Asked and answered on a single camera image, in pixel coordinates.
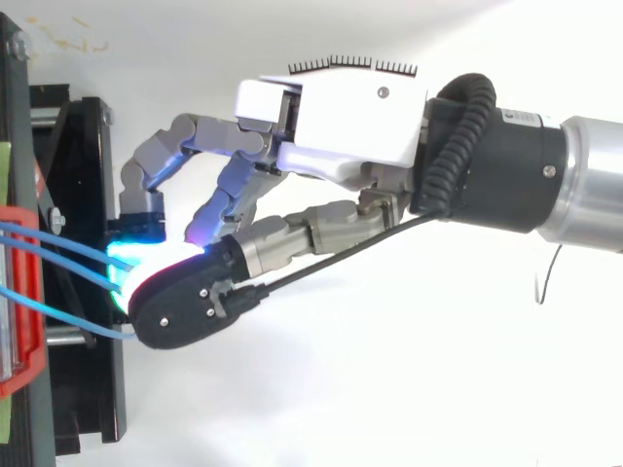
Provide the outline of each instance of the glowing blue light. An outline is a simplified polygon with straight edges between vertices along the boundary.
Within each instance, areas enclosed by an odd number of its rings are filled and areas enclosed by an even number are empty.
[[[124,243],[114,241],[106,248],[108,256],[118,258],[133,265],[134,268],[127,272],[114,266],[108,267],[108,278],[122,288],[121,294],[112,292],[110,296],[121,310],[128,313],[129,298],[142,282],[162,269],[203,252],[203,248],[184,242]]]

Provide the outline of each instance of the robotic hand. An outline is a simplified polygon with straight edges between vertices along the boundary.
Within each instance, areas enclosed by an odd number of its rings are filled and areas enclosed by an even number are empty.
[[[458,77],[426,101],[414,66],[332,56],[242,82],[235,115],[237,123],[181,115],[122,170],[122,231],[164,239],[159,185],[195,153],[231,157],[186,230],[187,241],[210,246],[130,299],[130,321],[149,346],[204,339],[273,290],[431,219],[623,250],[623,126],[579,117],[559,126],[495,108],[482,75]],[[359,191],[359,203],[253,223],[256,201],[288,172]],[[420,217],[400,224],[408,207]],[[233,287],[308,253],[334,256],[273,284]]]

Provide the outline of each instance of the white wall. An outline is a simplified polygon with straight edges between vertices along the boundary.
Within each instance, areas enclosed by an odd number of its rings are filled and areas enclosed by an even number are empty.
[[[479,71],[500,106],[623,122],[623,15],[607,2],[428,3],[0,9],[35,39],[33,83],[68,82],[74,96],[115,109],[116,170],[178,113],[230,118],[240,79],[334,53],[413,61],[433,93]],[[223,163],[197,158],[167,183],[171,235]],[[291,177],[259,214],[344,196]],[[105,447],[84,437],[83,454],[59,465],[623,464],[623,264],[564,249],[538,307],[533,272],[552,252],[538,245],[534,235],[428,225],[288,287],[207,341],[168,352],[128,344],[128,433]]]

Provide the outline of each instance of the blue cable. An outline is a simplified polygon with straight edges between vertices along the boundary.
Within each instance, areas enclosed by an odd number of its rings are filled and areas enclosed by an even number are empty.
[[[0,243],[5,244],[7,246],[18,248],[20,250],[25,250],[34,255],[40,256],[44,260],[48,260],[52,263],[55,263],[62,268],[69,269],[72,272],[75,272],[78,275],[82,275],[86,280],[91,281],[93,284],[97,284],[98,286],[111,290],[113,292],[121,293],[121,287],[117,284],[113,284],[106,277],[98,274],[97,272],[85,268],[78,263],[71,261],[68,258],[64,258],[56,253],[46,250],[40,246],[33,245],[31,243],[27,243],[21,240],[15,240],[14,238],[10,238],[9,236],[0,235]]]
[[[24,295],[20,295],[13,290],[9,290],[6,287],[0,285],[0,296],[5,297],[12,302],[16,302],[20,305],[27,306],[28,308],[37,311],[39,313],[50,316],[51,318],[57,319],[59,321],[63,321],[67,324],[71,324],[73,326],[78,326],[84,330],[87,330],[94,334],[99,334],[104,336],[105,338],[110,339],[135,339],[136,334],[124,334],[119,331],[113,331],[112,329],[104,328],[103,326],[99,326],[98,324],[91,323],[86,319],[79,318],[78,316],[74,316],[73,314],[65,313],[64,311],[60,311],[58,309],[52,308],[50,306],[40,304],[39,302],[35,302],[34,300],[30,300]]]
[[[119,268],[122,270],[132,269],[131,265],[124,263],[117,258],[111,258],[99,250],[95,250],[94,248],[83,245],[82,243],[78,243],[77,241],[69,240],[61,236],[52,235],[51,233],[45,233],[37,231],[35,229],[29,229],[28,227],[18,226],[17,224],[13,224],[11,222],[0,222],[0,231],[6,231],[14,234],[20,234],[23,236],[36,238],[38,240],[45,241],[46,243],[49,243],[51,245],[56,245],[61,248],[65,248],[66,250],[71,250],[75,253],[79,253],[105,265],[114,266],[115,268]]]

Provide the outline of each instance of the red frame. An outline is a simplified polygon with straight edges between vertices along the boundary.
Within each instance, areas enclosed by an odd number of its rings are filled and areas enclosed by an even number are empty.
[[[39,230],[36,213],[16,206],[0,206],[0,220]],[[13,238],[38,244],[34,238],[17,234]],[[11,249],[13,289],[29,299],[42,301],[39,259],[23,250]],[[13,394],[32,381],[46,366],[46,334],[44,317],[26,306],[15,304],[18,357],[23,368],[11,378],[0,382],[0,399]]]

